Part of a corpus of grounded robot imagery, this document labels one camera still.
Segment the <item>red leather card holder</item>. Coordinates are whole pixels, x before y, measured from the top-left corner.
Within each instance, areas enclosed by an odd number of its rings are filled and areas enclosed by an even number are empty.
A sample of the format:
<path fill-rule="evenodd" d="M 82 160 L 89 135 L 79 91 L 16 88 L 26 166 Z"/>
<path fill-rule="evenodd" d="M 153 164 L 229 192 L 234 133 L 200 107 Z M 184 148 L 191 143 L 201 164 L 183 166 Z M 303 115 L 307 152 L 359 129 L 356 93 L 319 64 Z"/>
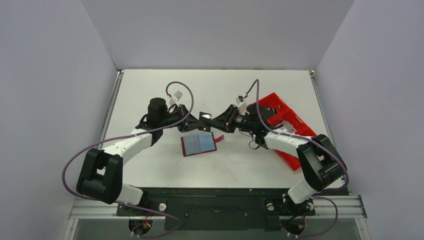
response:
<path fill-rule="evenodd" d="M 184 157 L 217 151 L 217 143 L 224 139 L 224 135 L 214 136 L 213 132 L 189 134 L 180 138 L 182 155 Z"/>

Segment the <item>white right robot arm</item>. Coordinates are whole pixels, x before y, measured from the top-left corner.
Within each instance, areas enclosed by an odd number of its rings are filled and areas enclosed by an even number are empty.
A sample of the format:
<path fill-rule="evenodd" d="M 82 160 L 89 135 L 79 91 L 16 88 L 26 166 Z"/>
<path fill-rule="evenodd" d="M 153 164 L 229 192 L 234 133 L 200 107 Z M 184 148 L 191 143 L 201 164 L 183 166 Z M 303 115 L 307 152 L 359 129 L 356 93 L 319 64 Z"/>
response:
<path fill-rule="evenodd" d="M 248 105 L 247 112 L 241 114 L 238 107 L 230 105 L 222 114 L 205 122 L 207 126 L 225 133 L 234 133 L 235 130 L 248 132 L 259 147 L 298 158 L 303 177 L 284 197 L 294 204 L 303 203 L 347 175 L 346 165 L 326 135 L 301 136 L 271 126 L 267 120 L 275 113 L 268 106 L 252 103 Z"/>

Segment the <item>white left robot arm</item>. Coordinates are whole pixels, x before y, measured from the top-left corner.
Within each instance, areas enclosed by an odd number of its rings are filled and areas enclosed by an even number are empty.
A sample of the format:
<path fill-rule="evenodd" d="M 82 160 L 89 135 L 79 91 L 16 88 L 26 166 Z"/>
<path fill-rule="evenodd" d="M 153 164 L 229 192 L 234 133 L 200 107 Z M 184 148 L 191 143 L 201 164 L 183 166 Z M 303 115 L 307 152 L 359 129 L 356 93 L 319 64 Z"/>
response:
<path fill-rule="evenodd" d="M 203 129 L 205 123 L 189 113 L 183 104 L 173 104 L 169 111 L 165 99 L 150 100 L 147 113 L 124 138 L 102 149 L 87 151 L 76 184 L 78 194 L 106 204 L 139 205 L 144 192 L 123 182 L 124 165 L 142 150 L 153 146 L 166 128 L 176 127 L 181 133 Z"/>

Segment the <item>white card in tray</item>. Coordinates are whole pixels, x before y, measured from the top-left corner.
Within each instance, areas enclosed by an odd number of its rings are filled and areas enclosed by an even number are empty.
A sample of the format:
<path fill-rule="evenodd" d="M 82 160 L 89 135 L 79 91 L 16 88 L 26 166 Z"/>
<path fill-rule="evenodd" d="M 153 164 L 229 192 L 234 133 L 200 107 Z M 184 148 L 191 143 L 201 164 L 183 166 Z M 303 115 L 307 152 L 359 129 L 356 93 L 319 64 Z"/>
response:
<path fill-rule="evenodd" d="M 277 127 L 283 133 L 295 134 L 297 132 L 297 129 L 289 121 L 286 120 L 283 120 L 282 123 L 280 123 Z"/>

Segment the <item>red plastic divided tray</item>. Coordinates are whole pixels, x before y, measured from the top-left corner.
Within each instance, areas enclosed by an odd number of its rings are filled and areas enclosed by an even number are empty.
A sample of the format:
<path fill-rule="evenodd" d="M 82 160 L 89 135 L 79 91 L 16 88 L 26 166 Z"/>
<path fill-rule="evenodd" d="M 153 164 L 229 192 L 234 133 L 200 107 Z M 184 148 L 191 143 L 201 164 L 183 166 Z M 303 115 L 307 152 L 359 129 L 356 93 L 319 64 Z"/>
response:
<path fill-rule="evenodd" d="M 270 117 L 265 117 L 264 113 L 261 114 L 268 125 L 282 129 L 289 134 L 305 137 L 317 136 L 275 92 L 261 98 L 258 102 L 262 110 L 270 109 L 273 111 Z"/>

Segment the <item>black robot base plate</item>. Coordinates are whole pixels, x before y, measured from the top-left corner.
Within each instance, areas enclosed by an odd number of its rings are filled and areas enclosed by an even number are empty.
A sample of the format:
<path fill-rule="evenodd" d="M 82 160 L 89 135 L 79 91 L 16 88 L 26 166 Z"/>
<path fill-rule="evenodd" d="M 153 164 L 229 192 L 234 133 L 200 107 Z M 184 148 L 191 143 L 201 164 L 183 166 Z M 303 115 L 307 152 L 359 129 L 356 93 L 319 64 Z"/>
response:
<path fill-rule="evenodd" d="M 284 219 L 315 215 L 312 199 L 294 204 L 286 188 L 158 188 L 147 187 L 140 206 L 119 204 L 119 217 L 152 220 L 163 216 L 165 230 L 182 225 L 183 231 L 278 231 Z"/>

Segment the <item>aluminium frame rail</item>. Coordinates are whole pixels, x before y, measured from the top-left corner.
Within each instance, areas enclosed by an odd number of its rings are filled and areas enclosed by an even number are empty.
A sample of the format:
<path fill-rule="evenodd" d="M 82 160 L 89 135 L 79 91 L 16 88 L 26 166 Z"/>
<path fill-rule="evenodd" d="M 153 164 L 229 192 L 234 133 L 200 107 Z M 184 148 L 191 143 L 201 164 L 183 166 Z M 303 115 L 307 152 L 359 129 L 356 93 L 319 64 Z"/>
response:
<path fill-rule="evenodd" d="M 162 219 L 165 214 L 169 214 L 180 219 L 194 216 L 195 214 L 240 214 L 243 217 L 252 216 L 258 212 L 269 216 L 279 215 L 281 219 L 292 217 L 286 210 L 278 210 L 277 204 L 274 204 L 274 210 L 268 210 L 266 204 L 260 201 L 258 204 L 250 204 L 247 201 L 230 202 L 225 200 L 223 203 L 214 202 L 213 198 L 206 199 L 205 204 L 201 204 L 199 197 L 184 200 L 182 203 L 168 199 L 165 202 L 157 204 L 164 208 L 164 211 L 156 210 L 151 213 L 138 208 L 130 208 L 120 204 L 106 204 L 86 199 L 76 199 L 70 212 L 70 219 Z M 367 214 L 362 204 L 362 199 L 357 196 L 325 196 L 324 198 L 315 197 L 311 200 L 313 207 L 306 212 L 307 217 L 311 218 L 335 218 L 339 219 L 366 219 Z"/>

